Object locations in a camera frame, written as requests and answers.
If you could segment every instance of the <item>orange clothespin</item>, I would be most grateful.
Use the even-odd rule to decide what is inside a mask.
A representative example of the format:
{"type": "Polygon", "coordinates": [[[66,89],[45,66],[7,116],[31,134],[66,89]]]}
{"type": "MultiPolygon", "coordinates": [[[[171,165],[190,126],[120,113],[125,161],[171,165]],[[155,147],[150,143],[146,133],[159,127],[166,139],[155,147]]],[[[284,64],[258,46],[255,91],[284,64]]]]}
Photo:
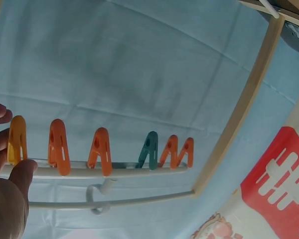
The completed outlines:
{"type": "Polygon", "coordinates": [[[13,165],[21,161],[21,152],[23,160],[28,159],[26,150],[26,123],[22,116],[15,116],[10,124],[7,161],[13,165]]]}
{"type": "Polygon", "coordinates": [[[102,173],[104,176],[109,176],[112,173],[112,161],[110,153],[110,139],[106,128],[99,128],[92,142],[88,167],[95,168],[98,156],[101,158],[102,173]]]}
{"type": "Polygon", "coordinates": [[[178,147],[178,138],[175,134],[169,137],[167,144],[163,150],[163,153],[160,156],[160,167],[163,167],[168,155],[170,154],[170,167],[177,167],[177,147],[178,147]]]}
{"type": "Polygon", "coordinates": [[[69,175],[71,172],[65,125],[60,119],[52,121],[50,126],[48,163],[57,167],[62,176],[69,175]]]}
{"type": "Polygon", "coordinates": [[[191,168],[193,166],[193,162],[194,162],[194,139],[193,138],[188,138],[185,141],[184,146],[181,149],[181,152],[179,153],[179,156],[177,159],[177,167],[180,165],[185,154],[187,154],[187,157],[188,157],[187,166],[189,168],[191,168]]]}

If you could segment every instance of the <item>plastic clothespin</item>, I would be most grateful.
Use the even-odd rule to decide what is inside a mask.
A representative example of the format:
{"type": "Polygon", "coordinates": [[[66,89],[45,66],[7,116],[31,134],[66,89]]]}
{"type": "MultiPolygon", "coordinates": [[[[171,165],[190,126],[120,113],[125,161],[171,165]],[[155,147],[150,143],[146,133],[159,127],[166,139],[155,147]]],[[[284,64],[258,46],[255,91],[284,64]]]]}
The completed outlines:
{"type": "Polygon", "coordinates": [[[155,170],[157,168],[157,146],[158,134],[155,131],[149,132],[144,142],[143,148],[139,156],[139,163],[135,168],[142,168],[149,154],[149,169],[155,170]]]}
{"type": "Polygon", "coordinates": [[[185,141],[184,146],[181,149],[181,151],[179,153],[179,156],[178,156],[178,159],[177,159],[177,167],[180,165],[180,163],[183,160],[183,157],[185,156],[185,154],[187,154],[187,157],[188,157],[187,166],[189,168],[191,168],[193,166],[193,162],[194,162],[194,139],[193,138],[188,138],[185,141]]]}
{"type": "Polygon", "coordinates": [[[7,161],[13,165],[21,161],[21,152],[23,160],[28,158],[26,150],[26,123],[22,116],[15,116],[10,124],[7,161]]]}
{"type": "Polygon", "coordinates": [[[71,172],[65,125],[60,119],[52,121],[50,126],[48,163],[57,167],[62,176],[69,175],[71,172]]]}
{"type": "Polygon", "coordinates": [[[109,176],[112,173],[112,161],[110,152],[110,138],[106,128],[99,128],[92,142],[88,167],[95,168],[98,156],[101,158],[102,173],[104,176],[109,176]]]}
{"type": "Polygon", "coordinates": [[[177,167],[177,147],[178,147],[178,138],[175,134],[169,137],[167,144],[164,148],[163,153],[161,154],[159,160],[159,166],[163,167],[168,155],[170,154],[170,167],[177,167]]]}

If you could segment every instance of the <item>white chinese character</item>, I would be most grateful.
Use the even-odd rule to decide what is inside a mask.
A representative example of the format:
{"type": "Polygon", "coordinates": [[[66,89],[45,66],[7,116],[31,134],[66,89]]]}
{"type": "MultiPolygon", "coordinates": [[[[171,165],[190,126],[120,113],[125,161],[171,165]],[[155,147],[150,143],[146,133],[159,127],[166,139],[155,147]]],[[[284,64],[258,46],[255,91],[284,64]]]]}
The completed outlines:
{"type": "Polygon", "coordinates": [[[259,188],[258,192],[260,195],[264,196],[269,193],[270,190],[274,192],[269,196],[268,202],[274,204],[277,201],[277,208],[279,210],[285,209],[292,201],[299,205],[299,165],[292,170],[291,167],[297,161],[298,155],[294,152],[290,153],[285,161],[279,166],[277,160],[286,151],[284,149],[277,159],[272,159],[266,165],[266,172],[257,180],[256,183],[266,175],[269,175],[269,179],[259,188]],[[282,179],[282,177],[288,174],[287,179],[279,186],[275,185],[282,179]]]}

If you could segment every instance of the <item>cartoon illustration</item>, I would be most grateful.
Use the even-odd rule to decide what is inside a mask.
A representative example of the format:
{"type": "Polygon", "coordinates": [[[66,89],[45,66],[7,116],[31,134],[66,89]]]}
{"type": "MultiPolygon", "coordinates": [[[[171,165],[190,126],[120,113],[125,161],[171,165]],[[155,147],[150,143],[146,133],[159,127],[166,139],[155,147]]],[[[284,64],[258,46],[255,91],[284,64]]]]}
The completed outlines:
{"type": "Polygon", "coordinates": [[[211,216],[189,239],[243,239],[219,213],[211,216]]]}

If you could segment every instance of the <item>white hook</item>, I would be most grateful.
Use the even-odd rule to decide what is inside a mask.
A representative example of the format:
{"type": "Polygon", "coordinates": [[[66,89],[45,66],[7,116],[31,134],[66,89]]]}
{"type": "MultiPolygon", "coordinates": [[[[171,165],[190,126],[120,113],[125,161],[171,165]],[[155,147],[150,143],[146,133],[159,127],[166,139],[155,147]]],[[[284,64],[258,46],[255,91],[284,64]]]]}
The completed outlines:
{"type": "Polygon", "coordinates": [[[117,179],[115,178],[106,178],[103,184],[96,184],[95,187],[100,191],[100,193],[106,195],[115,182],[117,182],[117,179]]]}
{"type": "MultiPolygon", "coordinates": [[[[100,190],[96,184],[89,185],[86,189],[86,201],[88,203],[94,202],[94,199],[93,199],[94,188],[97,188],[98,190],[100,190]]],[[[100,207],[100,209],[99,208],[91,209],[91,212],[95,215],[101,215],[101,214],[104,214],[107,211],[109,211],[110,208],[111,208],[110,204],[105,204],[104,206],[100,207]]]]}

